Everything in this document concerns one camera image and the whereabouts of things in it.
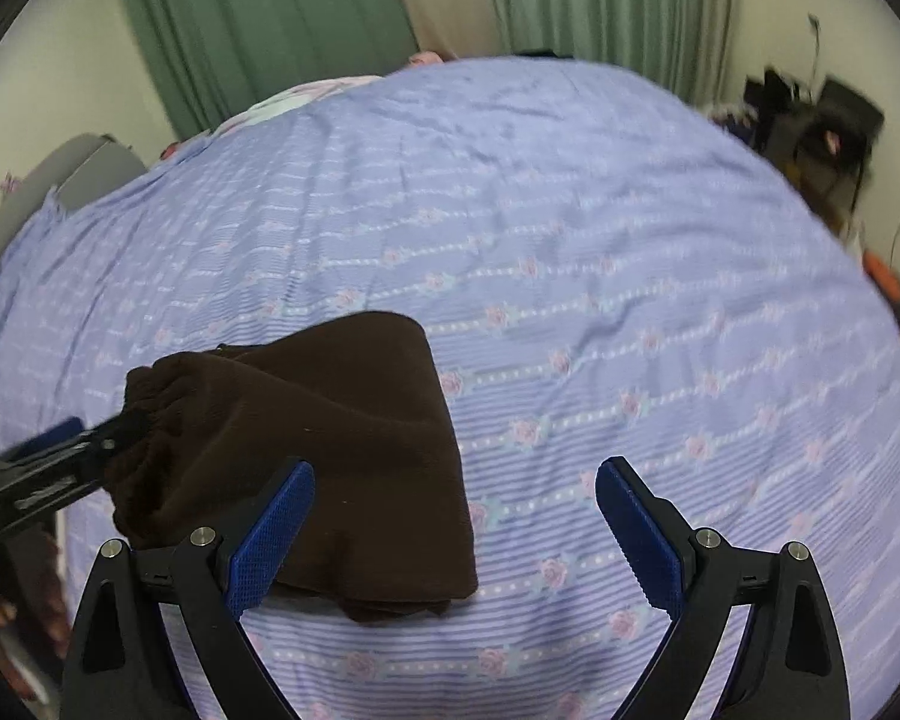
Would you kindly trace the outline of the person's left hand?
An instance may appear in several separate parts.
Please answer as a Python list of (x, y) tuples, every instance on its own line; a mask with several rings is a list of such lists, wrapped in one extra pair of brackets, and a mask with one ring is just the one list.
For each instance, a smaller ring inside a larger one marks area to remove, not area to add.
[(58, 652), (69, 645), (71, 626), (58, 574), (58, 546), (35, 527), (0, 543), (0, 628), (31, 614)]

